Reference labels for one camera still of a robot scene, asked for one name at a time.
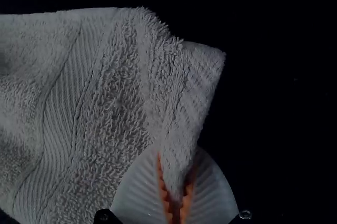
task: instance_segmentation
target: white towel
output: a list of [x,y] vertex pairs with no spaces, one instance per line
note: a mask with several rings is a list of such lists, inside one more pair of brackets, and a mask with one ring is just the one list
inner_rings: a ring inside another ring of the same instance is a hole
[[92,223],[151,143],[179,201],[224,58],[144,8],[0,15],[0,208]]

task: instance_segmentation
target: screw head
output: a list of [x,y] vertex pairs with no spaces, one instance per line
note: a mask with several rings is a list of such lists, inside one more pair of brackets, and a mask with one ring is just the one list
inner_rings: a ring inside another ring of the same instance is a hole
[[252,212],[248,210],[243,210],[239,213],[241,219],[250,220],[252,218]]
[[107,220],[109,220],[109,216],[106,213],[104,213],[100,216],[100,220],[101,221],[107,221]]

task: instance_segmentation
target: orange object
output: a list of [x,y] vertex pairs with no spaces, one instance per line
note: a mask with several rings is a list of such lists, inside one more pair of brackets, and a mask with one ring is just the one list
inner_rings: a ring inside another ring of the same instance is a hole
[[[158,162],[157,162],[157,171],[158,171],[158,184],[159,184],[159,190],[161,192],[161,198],[164,205],[164,212],[167,218],[168,224],[173,224],[173,214],[172,214],[172,204],[170,200],[169,192],[166,189],[165,182],[163,179],[163,171],[161,168],[161,158],[158,154]],[[187,183],[187,185],[184,188],[184,196],[183,196],[183,202],[182,207],[180,209],[180,216],[179,216],[179,223],[185,224],[187,215],[189,214],[191,201],[192,201],[192,192],[193,192],[193,182],[195,180],[195,170],[192,171],[190,182]]]

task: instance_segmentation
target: orange serrated edge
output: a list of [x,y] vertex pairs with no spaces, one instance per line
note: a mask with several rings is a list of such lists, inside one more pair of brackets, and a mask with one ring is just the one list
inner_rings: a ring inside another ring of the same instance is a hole
[[193,192],[195,179],[196,179],[196,167],[192,169],[191,181],[185,187],[186,195],[183,196],[183,206],[180,209],[180,224],[186,224],[187,216],[190,213],[190,207],[191,207],[191,202],[192,202],[192,192]]
[[158,162],[157,162],[157,174],[158,174],[158,186],[161,199],[164,205],[164,213],[167,219],[168,224],[172,224],[173,222],[173,214],[171,213],[171,205],[170,205],[170,196],[166,189],[165,182],[163,179],[163,171],[160,164],[160,155],[158,154]]

